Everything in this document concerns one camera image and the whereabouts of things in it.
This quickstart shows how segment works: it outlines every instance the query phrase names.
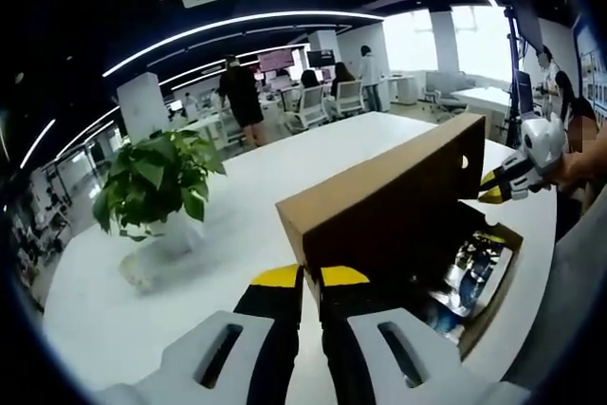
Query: woman in black dress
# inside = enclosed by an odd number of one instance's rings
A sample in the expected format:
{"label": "woman in black dress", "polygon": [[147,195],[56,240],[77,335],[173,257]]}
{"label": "woman in black dress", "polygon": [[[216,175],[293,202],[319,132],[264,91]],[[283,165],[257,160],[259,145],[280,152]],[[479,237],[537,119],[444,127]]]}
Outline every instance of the woman in black dress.
{"label": "woman in black dress", "polygon": [[262,127],[264,115],[259,104],[256,81],[253,72],[244,66],[234,56],[226,58],[226,72],[219,79],[217,93],[222,99],[230,99],[231,112],[238,125],[245,132],[247,142],[251,147],[266,144]]}

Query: ceiling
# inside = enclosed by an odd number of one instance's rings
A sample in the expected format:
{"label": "ceiling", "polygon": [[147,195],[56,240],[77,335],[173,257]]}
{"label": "ceiling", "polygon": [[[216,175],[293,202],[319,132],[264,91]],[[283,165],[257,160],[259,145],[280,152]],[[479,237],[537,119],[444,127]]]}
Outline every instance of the ceiling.
{"label": "ceiling", "polygon": [[[9,71],[1,76],[0,116],[2,110],[5,117],[9,116],[5,137],[11,155],[16,157],[12,163],[19,163],[48,121],[56,119],[57,123],[28,166],[53,158],[85,126],[113,106],[111,95],[118,85],[143,71],[157,73],[162,81],[228,53],[285,45],[318,25],[360,27],[373,21],[310,16],[242,23],[175,41],[142,56],[108,78],[101,76],[133,53],[184,30],[259,12],[331,9],[386,15],[418,9],[420,5],[440,9],[448,4],[486,3],[485,0],[407,0],[375,10],[365,9],[376,1],[222,0],[184,9],[181,0],[9,0],[5,14],[13,20],[14,29],[3,53]],[[534,2],[540,15],[564,23],[571,21],[572,11],[564,0]],[[297,28],[251,33],[255,29],[279,27]],[[234,34],[241,35],[220,40]],[[214,41],[200,45],[209,40]],[[15,75],[19,72],[25,77],[15,85]]]}

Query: box lid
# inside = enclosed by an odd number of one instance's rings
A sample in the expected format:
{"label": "box lid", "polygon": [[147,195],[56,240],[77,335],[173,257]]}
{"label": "box lid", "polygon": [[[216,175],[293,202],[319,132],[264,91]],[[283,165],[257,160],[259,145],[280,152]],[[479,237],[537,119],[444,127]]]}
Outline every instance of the box lid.
{"label": "box lid", "polygon": [[458,199],[478,196],[484,151],[485,118],[466,113],[280,201],[298,260],[368,273],[399,251],[443,249],[458,229]]}

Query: desk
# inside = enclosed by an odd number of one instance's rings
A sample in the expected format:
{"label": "desk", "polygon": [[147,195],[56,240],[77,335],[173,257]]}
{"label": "desk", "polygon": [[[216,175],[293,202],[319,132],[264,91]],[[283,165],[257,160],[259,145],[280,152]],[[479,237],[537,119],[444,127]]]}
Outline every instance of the desk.
{"label": "desk", "polygon": [[467,104],[468,111],[471,113],[482,114],[487,118],[486,138],[501,139],[501,127],[504,126],[504,121],[510,111],[510,94],[497,87],[476,87],[453,92],[452,95]]}
{"label": "desk", "polygon": [[[43,328],[50,346],[84,385],[95,390],[132,383],[153,372],[162,350],[217,310],[232,310],[260,271],[292,264],[293,251],[274,204],[383,153],[434,126],[368,113],[286,138],[225,162],[212,175],[200,269],[156,293],[140,296],[117,271],[137,244],[98,226],[65,249],[51,284]],[[484,170],[511,150],[487,141]],[[548,279],[556,224],[556,194],[542,190],[501,206],[471,202],[489,222],[524,237],[510,290],[465,361],[473,372],[502,378],[531,328]],[[286,403],[335,404],[322,352],[318,310],[303,292],[300,351]]]}
{"label": "desk", "polygon": [[[398,103],[405,105],[413,105],[417,103],[417,87],[415,85],[415,76],[394,76],[388,78],[389,83],[396,84],[396,93],[398,96]],[[392,97],[392,88],[390,90],[390,100],[394,100]]]}

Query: cardboard box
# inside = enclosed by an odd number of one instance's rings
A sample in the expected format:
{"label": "cardboard box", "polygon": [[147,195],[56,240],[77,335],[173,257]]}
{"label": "cardboard box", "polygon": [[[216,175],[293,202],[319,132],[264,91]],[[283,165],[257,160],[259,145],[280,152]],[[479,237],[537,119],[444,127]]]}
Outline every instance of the cardboard box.
{"label": "cardboard box", "polygon": [[466,236],[485,230],[505,238],[514,254],[492,302],[460,339],[464,356],[504,299],[523,242],[460,201],[479,194],[484,151],[485,118],[462,114],[277,203],[317,302],[319,268],[349,266],[419,316]]}

